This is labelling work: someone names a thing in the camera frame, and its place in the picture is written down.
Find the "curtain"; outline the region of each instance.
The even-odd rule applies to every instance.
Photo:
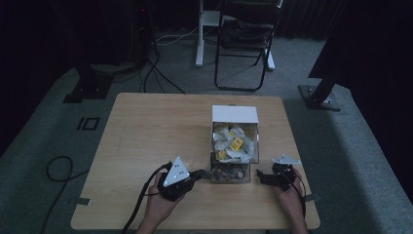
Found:
[[[204,0],[205,10],[214,10],[220,0]],[[328,37],[347,0],[283,0],[282,20],[277,35],[288,38]],[[198,26],[198,0],[155,0],[155,25],[163,29]]]
[[[352,92],[413,202],[412,42],[411,0],[350,0],[309,77]]]

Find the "black cable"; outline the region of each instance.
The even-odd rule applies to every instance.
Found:
[[[52,177],[51,174],[49,173],[49,167],[50,167],[51,164],[52,164],[54,161],[56,161],[57,159],[66,159],[66,160],[69,161],[69,164],[70,164],[69,173],[67,174],[66,178],[54,178],[54,177]],[[54,209],[54,207],[55,207],[58,199],[60,198],[61,194],[63,193],[64,188],[66,188],[67,182],[70,181],[70,180],[72,180],[72,179],[74,179],[74,178],[77,178],[77,177],[79,177],[79,176],[82,176],[82,175],[87,174],[87,173],[89,172],[89,169],[87,169],[87,170],[85,170],[84,172],[79,173],[79,174],[77,174],[77,175],[75,175],[75,176],[72,176],[72,171],[73,171],[73,161],[72,161],[72,159],[71,159],[70,157],[68,157],[68,156],[57,156],[57,157],[53,158],[51,161],[49,161],[49,163],[48,163],[48,165],[47,165],[47,167],[46,167],[46,176],[48,177],[49,180],[51,180],[51,181],[53,181],[53,182],[64,182],[64,184],[63,184],[63,186],[61,187],[60,191],[58,192],[58,194],[57,194],[54,202],[53,202],[52,205],[51,205],[51,207],[49,208],[48,213],[46,214],[46,217],[45,217],[45,220],[44,220],[43,226],[42,226],[42,231],[41,231],[40,233],[45,233],[46,226],[47,226],[47,223],[48,223],[48,221],[49,221],[49,217],[50,217],[50,215],[51,215],[51,213],[52,213],[52,211],[53,211],[53,209]]]
[[[148,194],[145,194],[145,196],[147,196],[147,197],[150,197],[150,196],[155,196],[155,195],[158,195],[159,193],[148,193]]]
[[[162,86],[161,82],[158,79],[158,75],[156,73],[154,73],[154,75],[155,75],[156,82],[158,83],[158,85],[161,88],[162,92],[165,94],[166,92],[165,92],[164,87]]]
[[[127,224],[125,225],[124,229],[122,230],[122,233],[125,234],[128,231],[128,228],[131,226],[131,223],[133,222],[134,218],[137,215],[137,212],[139,211],[140,204],[142,203],[143,197],[145,197],[145,192],[149,187],[149,183],[151,182],[152,178],[155,177],[155,175],[160,172],[162,169],[170,169],[172,167],[172,162],[168,162],[167,164],[162,165],[159,169],[157,169],[146,181],[146,183],[143,185],[142,190],[140,191],[139,198],[137,199],[136,205],[133,209],[133,212],[131,214],[130,219],[128,220]]]
[[[297,176],[299,179],[300,179],[300,181],[301,181],[301,183],[303,184],[303,188],[304,188],[304,198],[307,196],[307,191],[306,191],[306,186],[304,185],[304,181],[303,181],[303,179],[301,179],[299,176]]]
[[[207,42],[207,43],[210,44],[210,45],[216,46],[216,41],[214,41],[214,40],[210,40],[210,39],[204,38],[204,41]]]
[[[123,74],[132,74],[135,73],[136,71],[141,71],[143,67],[145,66],[146,60],[140,60],[136,61],[134,65],[121,68],[119,70],[112,70],[112,71],[104,71],[104,70],[99,70],[96,68],[93,68],[93,70],[100,75],[108,75],[108,76],[118,76],[118,75],[123,75]]]
[[[140,76],[140,73],[142,73],[141,70],[137,71],[136,73],[134,73],[134,75],[131,75],[130,77],[124,78],[123,80],[121,80],[121,79],[119,79],[119,80],[113,80],[112,83],[120,83],[120,82],[129,81],[129,80],[133,79],[133,78],[134,78],[135,76],[137,76],[137,75]]]
[[[177,85],[175,85],[173,82],[171,82],[170,79],[168,79],[159,69],[158,67],[156,67],[156,65],[154,63],[152,63],[150,60],[148,60],[149,63],[151,63],[153,65],[153,67],[156,69],[156,71],[158,71],[158,73],[165,79],[167,80],[170,84],[172,84],[173,86],[175,86],[176,89],[178,89],[182,94],[185,94],[185,92],[179,88]]]
[[[152,64],[151,69],[148,71],[148,73],[145,76],[145,79],[143,80],[143,93],[146,93],[146,82],[148,81],[149,75],[152,73],[152,71],[155,68],[155,65],[158,63],[158,61],[160,60],[161,55],[159,53],[157,53],[158,57],[155,61],[155,64],[152,63],[152,61],[150,62]]]
[[[138,92],[140,93],[140,91],[142,90],[142,86],[143,86],[143,80],[142,80],[142,72],[139,73],[139,89]]]
[[[306,194],[304,194],[304,196],[301,195],[300,192],[298,191],[297,187],[295,187],[294,184],[291,184],[291,186],[292,186],[292,187],[295,189],[295,191],[297,191],[297,193],[298,193],[298,196],[299,196],[299,199],[300,199],[300,203],[301,203],[301,207],[303,208],[303,217],[306,217],[306,212],[307,212],[306,200],[305,200]]]

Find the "metal stand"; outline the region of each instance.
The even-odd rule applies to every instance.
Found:
[[[341,108],[337,103],[334,95],[332,93],[327,93],[326,97],[321,98],[319,96],[317,89],[320,86],[298,86],[300,89],[301,95],[303,96],[304,101],[306,102],[308,109],[319,109],[319,110],[333,110],[340,111]]]
[[[72,59],[80,75],[73,93],[67,95],[63,103],[80,103],[84,98],[105,99],[113,77],[97,75],[88,64],[75,30],[64,11],[64,6],[58,0],[49,0],[61,28],[62,43],[67,47],[67,53]]]

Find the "dark wall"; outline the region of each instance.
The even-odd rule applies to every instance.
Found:
[[[309,76],[337,76],[337,83],[352,91],[411,201],[412,42],[411,1],[351,0]]]
[[[75,65],[76,58],[68,53],[72,45],[52,1],[63,9],[86,63],[118,64],[144,58],[142,33],[137,31],[143,23],[147,26],[138,12],[143,0],[0,1],[0,155],[55,80]],[[131,23],[136,25],[134,31]]]
[[[219,9],[221,0],[205,0],[204,10]],[[199,0],[154,0],[160,30],[198,27]],[[277,36],[325,40],[347,0],[283,0]]]

